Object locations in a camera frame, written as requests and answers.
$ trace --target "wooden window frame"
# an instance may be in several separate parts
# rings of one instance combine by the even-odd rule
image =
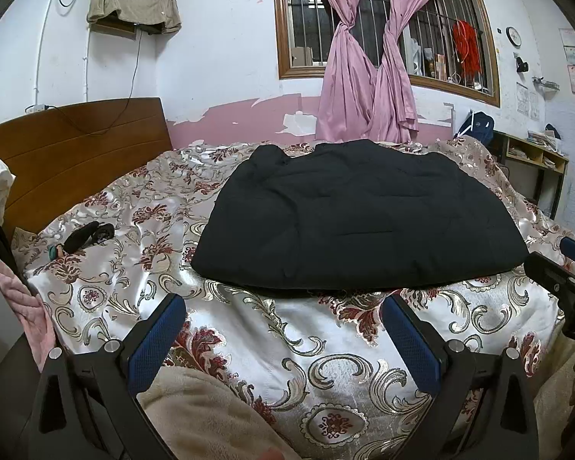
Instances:
[[[276,21],[277,58],[279,64],[279,79],[292,78],[323,78],[324,66],[293,67],[290,59],[289,38],[288,38],[288,0],[274,0],[274,18]],[[425,76],[409,75],[412,86],[420,86],[434,90],[452,93],[464,98],[478,100],[485,104],[500,107],[500,81],[498,78],[498,60],[496,57],[496,45],[494,35],[488,17],[488,10],[483,0],[475,0],[481,13],[482,27],[486,34],[486,42],[489,50],[488,60],[490,62],[492,76],[492,95],[473,90],[466,86],[440,81]]]

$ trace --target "power outlet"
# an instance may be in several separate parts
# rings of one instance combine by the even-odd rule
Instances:
[[[49,109],[44,103],[38,103],[36,105],[31,105],[25,110],[26,114],[32,114],[33,112],[41,112],[43,110]]]

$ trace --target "wall-mounted holder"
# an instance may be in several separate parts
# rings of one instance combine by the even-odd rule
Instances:
[[[522,60],[522,57],[517,56],[516,57],[516,64],[517,64],[517,72],[522,73],[522,72],[528,72],[529,71],[529,66],[528,63]]]
[[[549,90],[560,91],[560,85],[553,81],[544,81],[543,78],[532,78],[532,82],[537,86],[547,88]]]

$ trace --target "pink curtain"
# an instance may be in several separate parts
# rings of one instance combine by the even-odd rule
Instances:
[[[418,130],[415,99],[398,46],[400,33],[428,0],[392,0],[392,14],[383,35],[383,58],[377,71],[373,117],[368,137],[375,141],[406,142],[409,129]]]
[[[316,138],[347,141],[365,138],[373,114],[377,71],[350,34],[360,0],[329,0],[341,22],[325,67]]]
[[[428,0],[392,0],[378,71],[349,33],[360,0],[329,1],[341,23],[335,31],[325,69],[316,138],[409,141],[409,129],[418,129],[417,113],[397,41],[409,19]]]

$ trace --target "wall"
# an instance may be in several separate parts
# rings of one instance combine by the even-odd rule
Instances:
[[[24,114],[35,103],[38,61],[38,103],[77,104],[85,100],[89,0],[75,0],[64,9],[51,0],[15,0],[0,19],[0,122]],[[156,40],[143,35],[133,96],[157,96]],[[127,97],[136,63],[138,41],[92,33],[89,36],[87,84],[89,100]]]
[[[558,220],[575,231],[575,95],[571,92],[567,62],[559,28],[570,28],[552,0],[524,0],[537,37],[543,75],[560,85],[558,93],[546,95],[546,121],[562,136],[563,149],[571,162],[560,203]]]
[[[528,129],[541,130],[541,122],[516,110],[516,82],[533,88],[532,75],[540,73],[534,32],[522,0],[485,1],[497,48],[501,109],[419,87],[414,93],[418,103],[451,103],[460,112],[483,110],[495,118],[497,129],[526,136]],[[184,28],[161,38],[157,72],[158,93],[172,121],[173,144],[187,145],[202,138],[212,143],[285,141],[276,135],[284,128],[284,114],[316,113],[320,79],[278,79],[273,0],[177,2]],[[522,35],[520,54],[531,66],[526,77],[516,73],[515,49],[504,33],[508,26],[518,28]],[[542,96],[538,102],[543,119]],[[429,137],[438,132],[427,126],[422,131]],[[426,142],[427,137],[419,140]]]

